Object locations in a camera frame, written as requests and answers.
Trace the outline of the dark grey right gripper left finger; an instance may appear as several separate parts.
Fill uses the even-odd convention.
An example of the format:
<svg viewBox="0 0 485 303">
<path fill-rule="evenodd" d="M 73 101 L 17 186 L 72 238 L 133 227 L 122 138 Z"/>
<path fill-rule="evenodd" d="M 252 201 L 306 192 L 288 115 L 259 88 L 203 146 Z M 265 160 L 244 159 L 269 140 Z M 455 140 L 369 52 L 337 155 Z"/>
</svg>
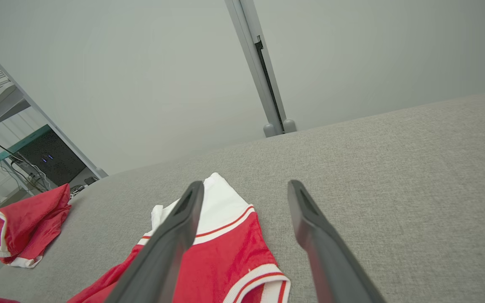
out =
<svg viewBox="0 0 485 303">
<path fill-rule="evenodd" d="M 202 181 L 192 182 L 136 256 L 107 303 L 171 303 L 184 253 L 195 241 L 204 198 Z"/>
</svg>

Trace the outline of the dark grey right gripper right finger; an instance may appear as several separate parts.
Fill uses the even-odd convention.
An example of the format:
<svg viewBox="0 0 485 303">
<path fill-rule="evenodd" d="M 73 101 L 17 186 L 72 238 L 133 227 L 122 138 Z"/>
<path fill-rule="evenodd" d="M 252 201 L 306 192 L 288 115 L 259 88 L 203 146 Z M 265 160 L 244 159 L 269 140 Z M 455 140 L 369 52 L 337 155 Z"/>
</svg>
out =
<svg viewBox="0 0 485 303">
<path fill-rule="evenodd" d="M 295 238 L 308 255 L 317 301 L 384 303 L 384 297 L 302 182 L 288 182 L 288 202 Z"/>
</svg>

